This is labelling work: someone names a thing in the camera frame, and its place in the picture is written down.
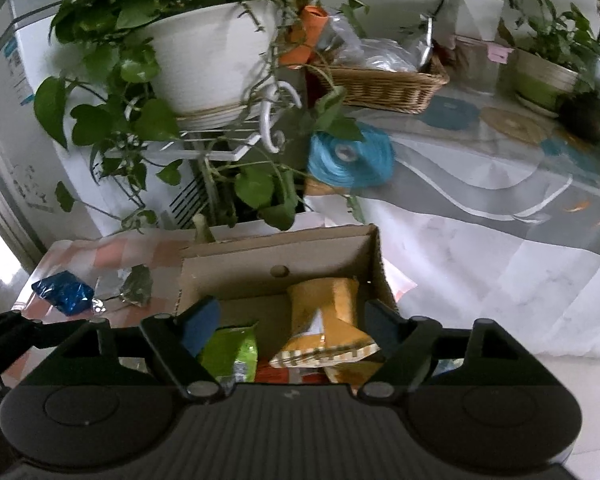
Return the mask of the silver snack packet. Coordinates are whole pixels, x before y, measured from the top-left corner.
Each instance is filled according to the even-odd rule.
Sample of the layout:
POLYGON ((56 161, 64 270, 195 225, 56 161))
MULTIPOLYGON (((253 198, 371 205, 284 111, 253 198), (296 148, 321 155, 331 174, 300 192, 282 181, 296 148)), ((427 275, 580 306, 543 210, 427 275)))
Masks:
POLYGON ((147 307, 152 284, 151 272, 143 264, 107 270, 96 280, 92 311, 94 315, 104 315, 128 307, 147 307))

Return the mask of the blue snack packet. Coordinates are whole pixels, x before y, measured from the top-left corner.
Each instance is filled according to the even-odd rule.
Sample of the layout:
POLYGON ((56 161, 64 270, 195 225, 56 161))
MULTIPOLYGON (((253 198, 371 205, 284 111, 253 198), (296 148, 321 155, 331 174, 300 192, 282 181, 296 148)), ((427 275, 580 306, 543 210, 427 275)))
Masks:
POLYGON ((78 315, 93 307, 94 289, 69 271, 42 278, 31 288, 36 296, 65 316, 78 315))

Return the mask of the yellow snack packet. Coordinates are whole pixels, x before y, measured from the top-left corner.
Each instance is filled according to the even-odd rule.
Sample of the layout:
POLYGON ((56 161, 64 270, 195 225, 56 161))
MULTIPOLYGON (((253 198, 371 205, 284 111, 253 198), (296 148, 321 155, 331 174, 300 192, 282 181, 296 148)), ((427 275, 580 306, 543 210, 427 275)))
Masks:
POLYGON ((290 286, 290 338, 272 357, 275 368, 320 368, 360 362, 379 351, 358 327, 358 281, 314 278, 290 286))

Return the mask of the green snack packet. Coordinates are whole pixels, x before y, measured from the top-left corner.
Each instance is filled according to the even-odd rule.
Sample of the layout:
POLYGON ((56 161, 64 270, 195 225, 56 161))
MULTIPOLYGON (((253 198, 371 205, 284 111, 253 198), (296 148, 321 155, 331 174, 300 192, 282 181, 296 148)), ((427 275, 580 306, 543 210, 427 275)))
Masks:
POLYGON ((254 326, 219 328, 202 349, 200 362, 225 389, 238 382, 253 382, 258 365, 254 326))

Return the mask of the pink checkered tablecloth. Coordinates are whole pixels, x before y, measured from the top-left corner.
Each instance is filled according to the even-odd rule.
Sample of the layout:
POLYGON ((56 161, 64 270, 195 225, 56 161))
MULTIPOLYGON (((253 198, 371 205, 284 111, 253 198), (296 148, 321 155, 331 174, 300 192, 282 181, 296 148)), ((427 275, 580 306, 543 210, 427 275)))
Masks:
POLYGON ((389 308, 414 283, 380 254, 376 226, 340 226, 197 245, 189 231, 61 240, 32 274, 68 271, 105 300, 114 328, 158 313, 180 314, 204 296, 221 304, 221 326, 250 326, 258 358, 274 367, 333 367, 378 350, 364 302, 389 308))

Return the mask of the cardboard box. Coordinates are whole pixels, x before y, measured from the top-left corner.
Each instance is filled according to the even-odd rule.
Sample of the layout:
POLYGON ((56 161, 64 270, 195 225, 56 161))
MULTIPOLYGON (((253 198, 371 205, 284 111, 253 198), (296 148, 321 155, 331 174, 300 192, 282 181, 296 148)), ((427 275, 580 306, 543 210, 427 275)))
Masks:
POLYGON ((287 289, 314 278, 358 281, 358 327, 367 301, 396 308, 377 226, 338 226, 193 245, 184 250, 178 312, 212 296, 222 326, 254 326, 258 355, 270 361, 290 338, 287 289))

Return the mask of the white refrigerator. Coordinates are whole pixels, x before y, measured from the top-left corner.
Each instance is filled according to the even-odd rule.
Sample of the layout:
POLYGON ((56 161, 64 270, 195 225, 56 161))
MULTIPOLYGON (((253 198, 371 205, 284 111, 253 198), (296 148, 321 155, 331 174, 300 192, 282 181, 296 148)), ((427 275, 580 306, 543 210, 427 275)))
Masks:
POLYGON ((159 0, 6 0, 0 9, 0 227, 29 259, 58 240, 187 229, 204 206, 175 122, 130 38, 159 0))

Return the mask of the white patterned tablecloth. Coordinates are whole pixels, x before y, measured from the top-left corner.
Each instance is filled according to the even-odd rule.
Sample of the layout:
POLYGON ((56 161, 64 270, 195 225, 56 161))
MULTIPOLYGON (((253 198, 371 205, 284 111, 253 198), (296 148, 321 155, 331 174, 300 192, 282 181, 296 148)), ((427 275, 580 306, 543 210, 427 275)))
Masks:
POLYGON ((600 358, 600 145, 506 96, 446 86, 418 115, 362 108, 388 134, 392 178, 353 204, 315 185, 334 226, 374 224, 411 281, 402 314, 493 318, 528 350, 600 358))

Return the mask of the blue ribbon roll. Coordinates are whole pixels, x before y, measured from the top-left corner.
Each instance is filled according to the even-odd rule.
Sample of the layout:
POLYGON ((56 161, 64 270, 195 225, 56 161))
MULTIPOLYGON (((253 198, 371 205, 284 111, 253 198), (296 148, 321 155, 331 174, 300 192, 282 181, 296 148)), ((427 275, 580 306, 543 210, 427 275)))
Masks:
POLYGON ((393 176, 394 151, 384 130, 359 124, 361 141, 341 140, 328 133, 312 136, 308 173, 333 188, 370 188, 393 176))

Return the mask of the white metal plant stand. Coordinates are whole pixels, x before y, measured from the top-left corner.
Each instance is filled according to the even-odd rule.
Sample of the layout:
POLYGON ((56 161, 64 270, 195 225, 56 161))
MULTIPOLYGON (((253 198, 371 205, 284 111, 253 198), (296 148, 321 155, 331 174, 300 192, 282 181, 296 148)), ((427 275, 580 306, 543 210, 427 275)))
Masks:
POLYGON ((286 138, 278 123, 287 112, 301 109, 301 96, 291 84, 272 82, 236 112, 221 113, 218 120, 184 118, 176 138, 144 141, 138 154, 148 189, 138 187, 139 174, 109 177, 136 207, 121 221, 122 228, 189 229, 195 214, 212 226, 255 219, 259 208, 238 197, 234 181, 240 170, 258 165, 272 176, 282 171, 277 156, 286 138))

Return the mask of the wicker basket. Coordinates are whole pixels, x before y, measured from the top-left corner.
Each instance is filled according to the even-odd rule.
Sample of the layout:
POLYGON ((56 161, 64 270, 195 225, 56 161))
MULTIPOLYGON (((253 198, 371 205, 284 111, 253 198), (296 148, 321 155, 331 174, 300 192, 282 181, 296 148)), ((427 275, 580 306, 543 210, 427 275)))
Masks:
POLYGON ((345 106, 422 114, 434 95, 450 81, 437 55, 422 72, 388 72, 348 66, 314 64, 306 69, 309 99, 317 101, 340 87, 345 106))

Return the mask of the large white flower pot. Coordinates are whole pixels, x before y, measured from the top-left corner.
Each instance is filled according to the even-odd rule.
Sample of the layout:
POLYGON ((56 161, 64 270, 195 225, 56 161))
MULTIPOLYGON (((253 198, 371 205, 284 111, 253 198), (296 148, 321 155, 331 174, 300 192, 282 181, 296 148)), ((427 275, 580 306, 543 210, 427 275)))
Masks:
POLYGON ((163 18, 137 33, 155 50, 159 73, 152 88, 181 128, 200 131, 234 122, 273 81, 279 22, 274 2, 253 0, 163 18))

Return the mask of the green striped plant pot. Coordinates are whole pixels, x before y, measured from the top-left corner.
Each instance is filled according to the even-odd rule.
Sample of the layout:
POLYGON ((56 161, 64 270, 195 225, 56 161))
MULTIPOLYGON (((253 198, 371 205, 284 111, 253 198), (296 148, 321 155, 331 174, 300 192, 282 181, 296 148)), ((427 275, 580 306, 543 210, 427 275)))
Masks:
POLYGON ((558 101, 571 96, 579 80, 574 70, 516 48, 513 89, 516 100, 529 110, 557 118, 558 101))

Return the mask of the clear plastic bags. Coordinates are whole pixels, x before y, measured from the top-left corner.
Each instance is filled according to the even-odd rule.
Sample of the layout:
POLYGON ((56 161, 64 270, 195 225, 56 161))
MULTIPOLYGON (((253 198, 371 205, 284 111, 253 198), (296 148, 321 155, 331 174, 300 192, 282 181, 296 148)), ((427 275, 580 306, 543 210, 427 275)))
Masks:
POLYGON ((416 25, 404 29, 401 41, 363 38, 354 29, 352 18, 338 12, 329 17, 316 50, 331 66, 417 73, 430 61, 433 32, 434 20, 422 14, 416 25))

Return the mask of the white square plant pot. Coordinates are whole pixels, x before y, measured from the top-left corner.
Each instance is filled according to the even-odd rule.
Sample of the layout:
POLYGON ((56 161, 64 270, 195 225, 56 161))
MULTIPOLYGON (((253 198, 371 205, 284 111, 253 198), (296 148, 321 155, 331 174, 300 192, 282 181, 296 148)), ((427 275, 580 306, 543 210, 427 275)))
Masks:
POLYGON ((434 40, 448 48, 456 36, 491 42, 503 9, 503 0, 445 0, 434 20, 434 40))

